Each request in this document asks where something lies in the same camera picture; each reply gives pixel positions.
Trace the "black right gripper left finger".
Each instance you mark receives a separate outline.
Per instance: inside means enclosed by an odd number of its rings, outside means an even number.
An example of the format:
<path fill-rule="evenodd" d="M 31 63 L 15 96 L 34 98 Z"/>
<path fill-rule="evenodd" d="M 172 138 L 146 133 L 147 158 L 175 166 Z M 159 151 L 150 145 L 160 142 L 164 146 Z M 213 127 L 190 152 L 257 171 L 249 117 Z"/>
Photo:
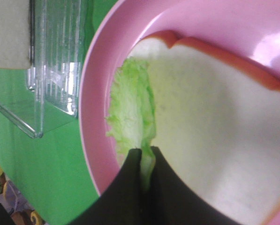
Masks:
<path fill-rule="evenodd" d="M 140 225 L 140 160 L 132 149 L 107 190 L 71 225 Z"/>

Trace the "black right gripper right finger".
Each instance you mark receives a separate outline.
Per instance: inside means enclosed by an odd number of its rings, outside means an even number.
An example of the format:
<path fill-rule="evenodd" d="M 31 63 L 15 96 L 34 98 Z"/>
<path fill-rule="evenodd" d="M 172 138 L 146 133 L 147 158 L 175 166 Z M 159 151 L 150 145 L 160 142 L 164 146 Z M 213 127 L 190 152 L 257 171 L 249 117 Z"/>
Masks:
<path fill-rule="evenodd" d="M 238 225 L 178 177 L 158 147 L 151 148 L 156 164 L 151 175 L 150 210 L 154 225 Z"/>

